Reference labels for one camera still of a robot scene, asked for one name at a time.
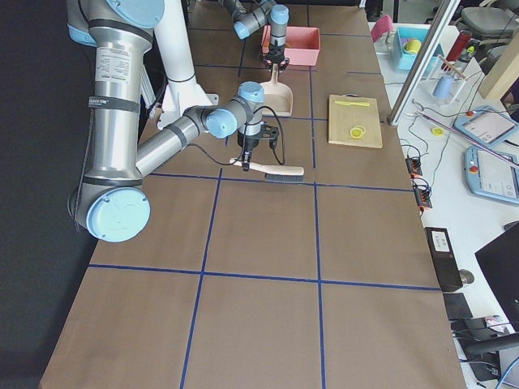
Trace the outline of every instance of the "blue plastic bin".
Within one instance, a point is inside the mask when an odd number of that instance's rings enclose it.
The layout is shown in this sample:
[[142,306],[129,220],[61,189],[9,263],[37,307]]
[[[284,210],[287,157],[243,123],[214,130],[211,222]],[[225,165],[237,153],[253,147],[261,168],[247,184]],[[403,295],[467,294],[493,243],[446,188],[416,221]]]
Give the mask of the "blue plastic bin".
[[[422,43],[425,41],[425,37],[428,33],[428,29],[426,28],[412,28],[412,27],[398,27],[397,33],[395,34],[395,39],[392,43],[391,48],[391,59],[393,67],[399,71],[408,71],[413,66],[414,60],[416,59],[416,54],[407,53],[403,49],[403,45],[410,39],[418,39]],[[444,55],[441,46],[438,45],[436,48],[429,65],[425,70],[425,74],[427,75],[432,71],[435,64],[439,61],[438,54]]]

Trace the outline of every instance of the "white dustpan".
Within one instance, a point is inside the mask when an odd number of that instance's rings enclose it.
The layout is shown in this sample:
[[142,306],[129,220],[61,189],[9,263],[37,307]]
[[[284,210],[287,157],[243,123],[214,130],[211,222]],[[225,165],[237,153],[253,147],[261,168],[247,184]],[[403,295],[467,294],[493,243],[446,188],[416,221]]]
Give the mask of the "white dustpan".
[[[272,77],[270,81],[261,83],[261,86],[265,90],[265,105],[268,105],[277,116],[290,116],[292,115],[292,105],[294,104],[294,95],[292,89],[283,83],[277,82],[277,76],[279,75],[279,67],[277,64],[272,65]],[[264,115],[272,115],[268,109],[263,110]]]

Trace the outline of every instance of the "white desk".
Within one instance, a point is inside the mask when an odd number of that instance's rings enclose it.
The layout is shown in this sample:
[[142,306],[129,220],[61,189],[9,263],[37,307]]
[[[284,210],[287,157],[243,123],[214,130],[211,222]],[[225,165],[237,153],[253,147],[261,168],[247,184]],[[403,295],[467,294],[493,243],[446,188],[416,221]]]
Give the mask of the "white desk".
[[[407,27],[427,28],[426,25],[406,24]],[[442,39],[441,46],[444,53],[448,53],[453,42],[456,40],[458,31],[456,27],[449,26],[446,28]],[[394,104],[405,81],[407,72],[395,71],[392,68],[390,57],[387,54],[387,48],[384,42],[377,41],[375,50],[379,59],[380,69],[386,83],[386,91],[391,105]],[[468,76],[477,74],[480,68],[475,60],[473,60],[465,69]],[[483,77],[483,73],[471,77],[465,85],[457,101],[450,106],[435,105],[433,98],[429,93],[421,88],[417,88],[414,93],[414,99],[426,107],[433,108],[445,115],[458,113],[461,110],[477,107],[479,105],[490,105],[498,110],[504,110],[503,105],[498,100],[484,100],[479,93],[474,98],[473,104],[469,107],[473,95],[476,93],[479,82]],[[406,113],[412,113],[417,110],[417,106],[409,103],[405,107]],[[431,117],[437,118],[440,122],[452,125],[454,118],[442,118],[440,115],[427,111]],[[447,141],[447,134],[441,137],[434,136],[431,128],[434,126],[424,119],[417,119],[412,131],[428,143],[426,144],[410,133],[410,126],[413,118],[402,116],[398,123],[398,134],[402,139],[406,139],[410,144],[417,147],[422,154],[426,153],[422,158],[423,177],[433,184],[433,172],[440,160],[442,148]],[[519,142],[519,135],[514,135],[511,140]],[[422,216],[422,224],[424,227],[443,227],[448,230],[454,255],[456,257],[457,266],[460,269],[467,269],[474,274],[475,282],[464,287],[458,292],[465,294],[470,309],[475,318],[499,314],[504,316],[500,305],[494,297],[487,281],[485,280],[481,269],[477,263],[474,253],[488,242],[499,236],[503,232],[503,225],[519,220],[519,207],[498,203],[490,199],[484,199],[470,193],[465,182],[463,171],[463,155],[470,145],[456,135],[451,135],[448,144],[444,150],[444,155],[439,168],[436,171],[434,184],[432,188],[431,202],[433,208],[426,211]],[[519,149],[502,143],[496,148],[498,151],[519,154]],[[478,388],[476,379],[472,374],[472,370],[467,364],[462,364],[467,387]],[[486,386],[492,388],[496,381],[486,383]]]

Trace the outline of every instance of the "cutting board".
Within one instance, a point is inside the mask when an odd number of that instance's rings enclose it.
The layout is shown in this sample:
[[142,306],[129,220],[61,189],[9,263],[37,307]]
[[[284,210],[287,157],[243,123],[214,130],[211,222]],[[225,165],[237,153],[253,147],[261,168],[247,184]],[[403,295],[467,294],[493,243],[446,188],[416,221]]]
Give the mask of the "cutting board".
[[[368,107],[358,105],[339,105],[336,101],[369,103]],[[360,139],[353,138],[350,130],[364,126],[366,133]],[[376,99],[330,95],[328,99],[328,142],[348,146],[382,148],[379,110]]]

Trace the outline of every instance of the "pink bin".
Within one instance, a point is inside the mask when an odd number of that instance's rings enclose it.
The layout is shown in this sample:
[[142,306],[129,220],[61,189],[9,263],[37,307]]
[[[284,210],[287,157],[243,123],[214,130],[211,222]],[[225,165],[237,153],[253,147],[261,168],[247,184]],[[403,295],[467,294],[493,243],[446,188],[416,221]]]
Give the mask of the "pink bin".
[[[268,53],[270,26],[263,29],[261,50]],[[321,49],[319,29],[316,27],[287,27],[285,57],[290,58],[290,65],[314,66]]]

